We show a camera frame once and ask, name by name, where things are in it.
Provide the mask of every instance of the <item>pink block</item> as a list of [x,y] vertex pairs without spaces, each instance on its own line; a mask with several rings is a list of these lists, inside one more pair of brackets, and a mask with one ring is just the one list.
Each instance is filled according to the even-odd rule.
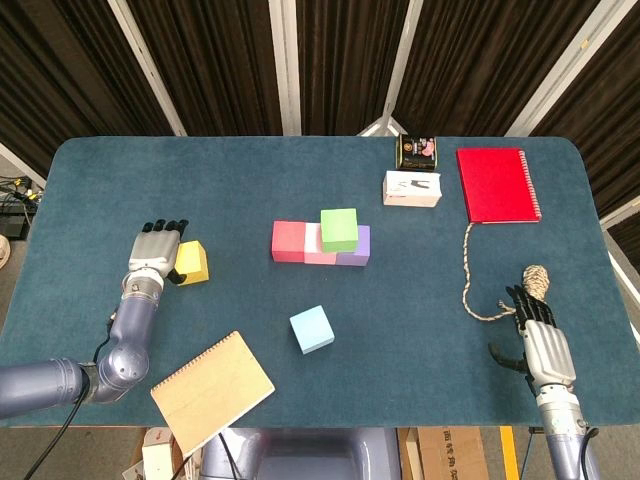
[[275,262],[304,262],[306,225],[304,222],[273,222],[271,255]]
[[322,230],[319,223],[307,223],[304,236],[304,263],[335,265],[335,253],[322,251]]

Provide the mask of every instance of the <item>white box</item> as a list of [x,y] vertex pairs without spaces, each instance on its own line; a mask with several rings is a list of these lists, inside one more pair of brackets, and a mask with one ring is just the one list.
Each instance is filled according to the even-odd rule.
[[382,182],[385,205],[435,207],[440,197],[439,173],[389,170]]
[[182,452],[171,430],[167,427],[153,427],[147,430],[142,444],[144,478],[146,480],[167,480],[174,469],[182,463]]

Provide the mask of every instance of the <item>cardboard box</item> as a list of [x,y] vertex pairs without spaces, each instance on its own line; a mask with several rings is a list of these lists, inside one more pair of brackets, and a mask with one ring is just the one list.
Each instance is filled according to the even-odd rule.
[[442,197],[440,174],[390,170],[382,183],[382,203],[404,207],[435,207]]
[[420,427],[425,480],[489,480],[479,427]]
[[398,436],[398,450],[400,450],[400,469],[402,470],[402,480],[413,480],[411,475],[411,465],[409,462],[409,452],[407,451],[408,428],[398,428],[396,430]]
[[409,458],[411,478],[413,480],[424,480],[417,428],[410,428],[407,433],[407,457]]
[[122,472],[124,480],[144,480],[144,462],[140,460],[135,465]]

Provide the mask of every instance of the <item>foam block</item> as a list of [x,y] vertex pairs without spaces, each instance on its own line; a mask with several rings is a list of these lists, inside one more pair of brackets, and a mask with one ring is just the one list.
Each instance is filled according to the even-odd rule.
[[382,183],[382,203],[404,207],[435,207],[442,197],[440,174],[388,171]]
[[336,253],[322,251],[322,231],[319,223],[307,223],[304,239],[304,263],[335,265]]
[[354,252],[358,246],[358,218],[355,208],[320,211],[322,250],[325,253]]
[[329,345],[334,340],[333,330],[321,305],[289,319],[303,354]]
[[338,253],[336,265],[364,267],[371,254],[371,229],[369,225],[358,225],[358,246],[353,253]]
[[207,252],[199,241],[185,242],[178,246],[175,269],[180,275],[187,276],[180,286],[209,280]]
[[273,222],[271,255],[275,262],[304,263],[305,222]]

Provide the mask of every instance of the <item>black curtain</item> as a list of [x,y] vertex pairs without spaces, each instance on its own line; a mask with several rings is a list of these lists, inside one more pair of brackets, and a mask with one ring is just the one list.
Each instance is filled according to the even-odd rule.
[[38,173],[88,135],[171,135],[107,2],[0,2],[0,141]]
[[356,135],[384,107],[408,0],[297,0],[304,135]]
[[189,135],[281,135],[267,0],[129,0]]
[[609,229],[609,234],[640,272],[640,214],[635,214]]
[[504,135],[598,0],[425,0],[393,117],[410,133]]
[[577,145],[600,216],[640,195],[640,3],[533,134]]

